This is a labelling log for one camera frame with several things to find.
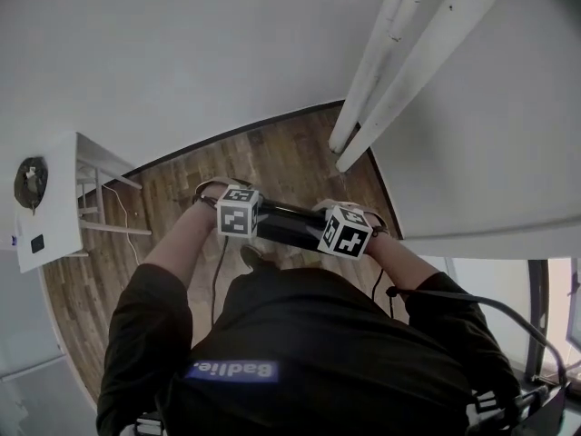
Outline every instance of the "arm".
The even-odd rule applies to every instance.
[[[204,194],[222,194],[211,186]],[[100,435],[117,436],[145,411],[192,347],[187,288],[216,212],[197,202],[137,267],[122,292],[109,327],[101,393]]]
[[[400,289],[466,293],[446,274],[385,233],[371,239],[368,254]],[[409,325],[442,344],[464,367],[474,390],[494,391],[503,403],[520,393],[510,363],[476,303],[409,296],[406,310]]]

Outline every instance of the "white table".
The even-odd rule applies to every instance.
[[[41,154],[48,168],[48,180],[43,200],[35,209],[24,208],[14,198],[15,234],[18,263],[22,273],[77,253],[83,249],[81,228],[133,234],[151,234],[151,231],[126,229],[104,224],[104,215],[99,223],[79,219],[77,190],[78,164],[90,165],[120,182],[141,189],[141,186],[121,174],[132,167],[100,145],[79,133],[66,134],[58,143]],[[98,185],[97,200],[102,200]],[[44,248],[33,253],[31,242],[42,235]]]

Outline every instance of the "floor plank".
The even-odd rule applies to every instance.
[[[147,255],[190,205],[196,185],[214,175],[236,176],[256,183],[269,198],[306,208],[324,198],[358,202],[378,209],[395,234],[379,178],[368,156],[361,157],[345,174],[335,168],[337,157],[327,141],[339,110],[330,108],[269,124],[156,164],[133,177],[143,185],[141,192],[113,184],[127,210],[129,225],[153,232],[151,237],[131,236],[138,259]],[[114,192],[104,190],[103,198],[107,222],[125,226],[125,213]],[[44,268],[44,277],[65,345],[96,400],[108,324],[137,262],[125,234],[84,230],[83,238],[89,257],[50,263]],[[194,343],[210,330],[211,281],[222,244],[223,239],[214,233],[204,245],[188,291]],[[236,239],[229,243],[217,283],[216,316],[222,311],[231,280],[248,272],[238,254],[241,244]],[[323,267],[342,274],[368,295],[379,274],[379,267],[368,257],[351,262],[269,241],[256,240],[254,245],[282,268]],[[378,289],[379,305],[386,311],[389,305],[383,293],[389,285],[384,277]],[[396,316],[407,318],[399,301]]]

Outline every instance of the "shirt logo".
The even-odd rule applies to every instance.
[[[217,382],[278,382],[277,362],[223,360],[195,362],[185,378]]]

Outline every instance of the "shoe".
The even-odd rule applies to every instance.
[[[264,262],[264,257],[262,256],[262,252],[259,251],[256,247],[252,247],[251,245],[244,244],[240,249],[240,257],[242,261],[253,270],[262,262]]]

